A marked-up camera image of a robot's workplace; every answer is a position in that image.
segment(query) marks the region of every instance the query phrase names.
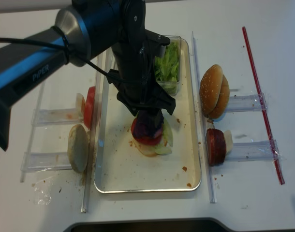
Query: white table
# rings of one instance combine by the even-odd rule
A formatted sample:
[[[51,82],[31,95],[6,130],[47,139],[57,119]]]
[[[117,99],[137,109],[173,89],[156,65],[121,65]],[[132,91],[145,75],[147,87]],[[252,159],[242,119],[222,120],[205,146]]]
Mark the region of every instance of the white table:
[[[0,36],[26,37],[46,29],[53,25],[56,13],[0,14]],[[201,185],[194,192],[102,195],[92,186],[89,212],[81,214],[82,191],[61,178],[54,183],[56,189],[62,187],[61,193],[49,205],[34,205],[33,175],[28,175],[24,183],[19,183],[19,176],[39,92],[36,88],[13,107],[10,145],[6,153],[0,149],[0,231],[62,231],[78,222],[166,218],[214,218],[237,231],[294,229],[295,1],[147,4],[147,29],[180,35],[188,41],[190,50],[194,31],[200,77],[213,63],[220,63],[226,75],[235,75],[236,68],[251,77],[248,60],[233,63],[228,55],[234,43],[244,45],[242,26],[248,31],[262,90],[269,96],[268,116],[284,156],[281,164],[285,185],[279,185],[272,162],[244,162],[232,164],[235,171],[224,175],[216,204],[209,203],[203,166]],[[89,67],[78,69],[68,65],[57,74],[94,75]]]

